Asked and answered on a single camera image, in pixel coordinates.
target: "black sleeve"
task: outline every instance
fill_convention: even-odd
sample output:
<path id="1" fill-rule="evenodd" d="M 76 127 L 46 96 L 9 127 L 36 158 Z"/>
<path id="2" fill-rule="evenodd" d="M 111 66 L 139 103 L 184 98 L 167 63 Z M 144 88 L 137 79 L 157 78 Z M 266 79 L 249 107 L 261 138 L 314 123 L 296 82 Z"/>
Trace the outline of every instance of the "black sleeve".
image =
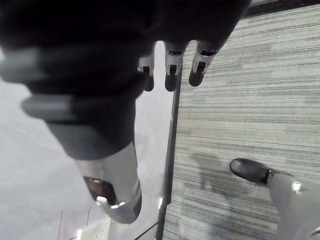
<path id="1" fill-rule="evenodd" d="M 139 57 L 153 41 L 223 46 L 250 0 L 3 0 L 0 76 L 22 83 L 22 103 L 75 159 L 98 159 L 134 140 Z"/>

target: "gray carpet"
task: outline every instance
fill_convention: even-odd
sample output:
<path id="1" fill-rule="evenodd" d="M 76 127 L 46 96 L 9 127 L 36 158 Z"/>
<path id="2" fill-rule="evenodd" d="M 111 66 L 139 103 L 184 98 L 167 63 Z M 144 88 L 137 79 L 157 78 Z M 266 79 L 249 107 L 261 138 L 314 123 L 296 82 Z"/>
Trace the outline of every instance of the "gray carpet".
<path id="1" fill-rule="evenodd" d="M 232 175 L 234 158 L 320 183 L 319 23 L 319 5 L 241 20 L 199 87 L 190 44 L 164 240 L 274 238 L 268 189 Z"/>

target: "black shoe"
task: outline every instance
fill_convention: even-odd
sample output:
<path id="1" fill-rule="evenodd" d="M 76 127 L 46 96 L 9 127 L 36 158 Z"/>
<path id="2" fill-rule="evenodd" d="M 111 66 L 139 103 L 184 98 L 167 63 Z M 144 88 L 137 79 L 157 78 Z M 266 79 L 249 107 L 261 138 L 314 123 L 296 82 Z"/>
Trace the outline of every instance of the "black shoe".
<path id="1" fill-rule="evenodd" d="M 233 159 L 230 163 L 230 170 L 238 177 L 262 186 L 267 186 L 270 175 L 273 176 L 274 174 L 285 174 L 293 177 L 293 175 L 290 173 L 275 170 L 261 162 L 246 158 Z"/>

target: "striped carpet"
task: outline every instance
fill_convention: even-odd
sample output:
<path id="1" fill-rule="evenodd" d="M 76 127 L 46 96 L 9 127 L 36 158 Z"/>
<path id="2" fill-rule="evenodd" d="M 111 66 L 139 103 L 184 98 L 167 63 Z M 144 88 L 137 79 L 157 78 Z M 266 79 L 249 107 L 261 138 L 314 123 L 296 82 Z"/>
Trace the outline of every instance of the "striped carpet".
<path id="1" fill-rule="evenodd" d="M 232 175 L 259 160 L 320 183 L 320 6 L 243 19 L 203 83 L 186 53 L 172 202 L 164 240 L 271 240 L 278 213 L 268 189 Z"/>

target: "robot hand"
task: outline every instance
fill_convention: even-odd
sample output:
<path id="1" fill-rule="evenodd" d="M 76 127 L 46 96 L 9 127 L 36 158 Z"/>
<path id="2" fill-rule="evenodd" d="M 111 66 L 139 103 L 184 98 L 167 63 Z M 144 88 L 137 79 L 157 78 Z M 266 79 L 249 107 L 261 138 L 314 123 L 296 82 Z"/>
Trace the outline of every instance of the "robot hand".
<path id="1" fill-rule="evenodd" d="M 27 86 L 31 97 L 23 110 L 46 122 L 97 204 L 130 224 L 142 205 L 135 99 L 153 88 L 152 57 L 140 57 L 152 55 L 155 41 L 165 41 L 165 85 L 174 91 L 183 52 L 198 40 L 189 79 L 198 86 L 249 3 L 2 1 L 0 76 Z"/>

